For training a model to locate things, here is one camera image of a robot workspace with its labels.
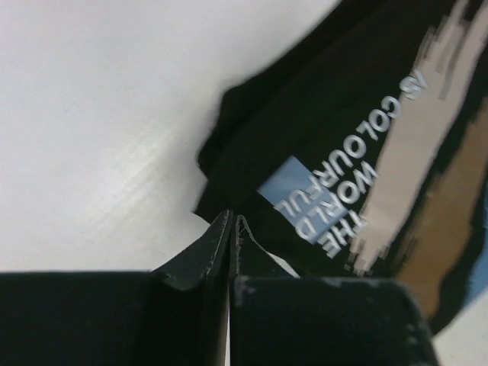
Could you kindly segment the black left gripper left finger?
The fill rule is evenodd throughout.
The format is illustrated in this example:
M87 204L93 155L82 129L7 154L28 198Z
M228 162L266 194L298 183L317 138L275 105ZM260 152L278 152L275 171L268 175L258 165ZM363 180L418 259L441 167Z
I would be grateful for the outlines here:
M199 239L152 272L152 365L225 363L232 227L232 213L220 213Z

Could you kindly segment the black t shirt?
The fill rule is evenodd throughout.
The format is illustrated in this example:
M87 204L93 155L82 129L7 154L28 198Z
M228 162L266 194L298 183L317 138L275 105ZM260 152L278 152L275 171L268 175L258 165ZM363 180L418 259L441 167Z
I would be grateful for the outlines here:
M487 3L340 1L223 95L194 212L301 276L394 278L433 333L487 240Z

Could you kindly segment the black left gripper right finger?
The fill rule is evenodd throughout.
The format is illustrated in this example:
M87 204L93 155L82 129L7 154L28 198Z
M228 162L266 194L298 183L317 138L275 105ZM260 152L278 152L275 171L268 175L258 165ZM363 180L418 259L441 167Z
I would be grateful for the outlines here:
M289 343L274 281L290 279L257 242L246 218L236 217L230 244L230 364L300 365Z

